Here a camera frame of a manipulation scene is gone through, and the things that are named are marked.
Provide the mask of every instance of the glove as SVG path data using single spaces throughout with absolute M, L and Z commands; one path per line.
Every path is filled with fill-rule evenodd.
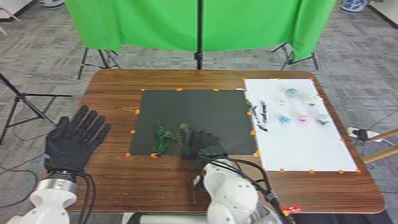
M 91 155 L 110 131 L 110 125 L 103 126 L 103 123 L 105 117 L 98 117 L 98 112 L 89 111 L 85 105 L 71 121 L 68 117 L 60 117 L 57 128 L 46 136 L 44 153 L 50 158 L 44 159 L 44 167 L 48 172 L 59 170 L 84 172 Z
M 192 131 L 188 150 L 185 150 L 183 158 L 195 159 L 197 156 L 211 159 L 227 158 L 227 153 L 220 146 L 220 139 L 206 131 Z

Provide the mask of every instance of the white robotic arm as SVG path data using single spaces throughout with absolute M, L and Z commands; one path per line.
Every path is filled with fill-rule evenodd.
M 66 179 L 41 181 L 30 195 L 36 208 L 27 215 L 14 216 L 7 224 L 69 224 L 66 207 L 76 202 L 76 184 Z

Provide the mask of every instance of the orange dot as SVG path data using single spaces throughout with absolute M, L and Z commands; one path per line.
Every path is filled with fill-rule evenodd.
M 252 156 L 258 158 L 259 157 L 259 151 L 254 152 Z

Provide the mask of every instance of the white paper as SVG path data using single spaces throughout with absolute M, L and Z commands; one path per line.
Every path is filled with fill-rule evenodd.
M 286 96 L 286 90 L 299 90 L 299 97 Z M 322 125 L 316 121 L 320 114 L 329 115 L 323 100 L 318 97 L 309 79 L 245 79 L 247 99 L 254 105 L 267 104 L 265 132 L 256 125 L 256 140 L 263 167 L 268 171 L 355 171 L 357 166 L 341 141 L 336 124 Z M 316 105 L 309 106 L 304 99 L 315 97 Z M 293 119 L 283 124 L 281 115 Z M 297 116 L 307 115 L 307 123 L 300 123 Z

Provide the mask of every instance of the green backdrop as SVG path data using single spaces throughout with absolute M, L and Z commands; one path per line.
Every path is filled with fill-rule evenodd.
M 336 0 L 204 0 L 204 51 L 288 42 L 311 56 Z M 66 0 L 84 45 L 195 51 L 197 0 Z

